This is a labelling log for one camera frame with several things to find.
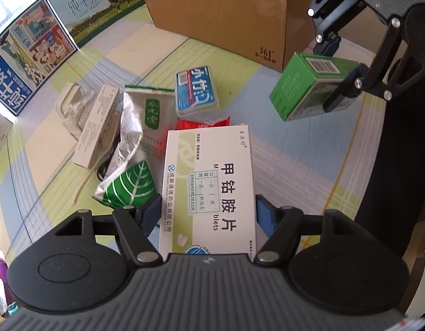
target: cartoon illustration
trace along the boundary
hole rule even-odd
[[[68,54],[72,46],[58,25],[30,48],[31,58],[43,73],[50,73]]]
[[[17,116],[76,46],[47,0],[37,0],[0,35],[0,101]]]
[[[42,71],[37,67],[31,67],[29,65],[25,66],[25,73],[27,77],[31,79],[36,87],[41,84],[41,82],[45,79],[45,75],[42,74]]]
[[[21,16],[16,23],[24,27],[33,41],[37,41],[55,24],[55,19],[48,6],[41,1]]]

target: black cloth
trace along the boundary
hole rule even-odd
[[[372,175],[355,221],[403,255],[425,200],[425,79],[387,103]]]

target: foil snack bag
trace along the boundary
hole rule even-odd
[[[93,198],[113,209],[140,207],[161,192],[168,131],[177,119],[174,92],[126,87],[120,142]]]

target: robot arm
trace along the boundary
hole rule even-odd
[[[366,7],[388,26],[386,34],[370,68],[362,64],[355,69],[326,101],[325,111],[362,91],[390,101],[425,77],[425,0],[312,0],[308,15],[315,25],[314,54],[332,56],[341,40],[338,32]],[[402,40],[407,50],[384,83]]]
[[[398,255],[337,210],[304,215],[261,195],[255,203],[270,231],[254,262],[202,253],[164,262],[147,239],[159,194],[108,215],[76,211],[12,262],[21,309],[0,331],[398,330],[408,284]],[[96,235],[114,236],[119,253]],[[297,254],[310,235],[320,242]]]

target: black cable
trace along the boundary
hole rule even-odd
[[[103,164],[99,167],[99,169],[97,170],[97,179],[99,179],[99,181],[103,181],[103,179],[105,179],[105,175],[106,175],[106,171],[108,169],[109,163],[112,159],[112,156],[114,154],[114,151],[116,150],[117,145],[120,142],[120,136],[118,136],[116,138],[116,141],[114,142],[114,147],[112,148],[108,158],[103,162]]]

